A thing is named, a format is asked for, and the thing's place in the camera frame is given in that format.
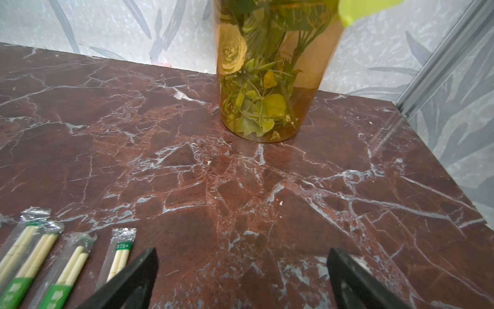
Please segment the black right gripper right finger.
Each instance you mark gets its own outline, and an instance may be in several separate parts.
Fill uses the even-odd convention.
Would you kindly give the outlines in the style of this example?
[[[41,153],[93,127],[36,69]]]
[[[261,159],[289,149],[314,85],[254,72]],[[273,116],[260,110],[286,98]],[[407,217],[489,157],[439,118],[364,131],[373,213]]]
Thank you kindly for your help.
[[[327,260],[329,279],[338,308],[409,308],[341,248]]]

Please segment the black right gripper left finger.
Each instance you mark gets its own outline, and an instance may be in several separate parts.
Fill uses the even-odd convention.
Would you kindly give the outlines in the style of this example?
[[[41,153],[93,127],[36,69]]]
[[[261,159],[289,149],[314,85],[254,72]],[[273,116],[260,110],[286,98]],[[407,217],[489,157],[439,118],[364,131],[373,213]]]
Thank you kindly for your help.
[[[79,308],[148,308],[158,275],[156,248],[147,248]]]

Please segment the chopstick pair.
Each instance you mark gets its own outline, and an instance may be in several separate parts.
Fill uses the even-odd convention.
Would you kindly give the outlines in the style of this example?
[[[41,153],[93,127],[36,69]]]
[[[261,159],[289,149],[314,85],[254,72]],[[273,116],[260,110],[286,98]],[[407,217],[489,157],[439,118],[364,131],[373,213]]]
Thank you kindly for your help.
[[[37,273],[44,264],[57,238],[64,232],[64,224],[46,221],[34,234],[34,242],[24,251],[20,267],[1,296],[1,308],[19,308]]]
[[[49,219],[50,208],[30,207],[21,212],[18,224],[1,246],[1,290],[24,254],[39,226]]]
[[[64,308],[96,240],[97,236],[90,233],[75,232],[68,235],[63,250],[28,307]]]
[[[137,228],[134,227],[112,229],[108,250],[96,282],[96,291],[113,279],[127,265],[136,235]]]

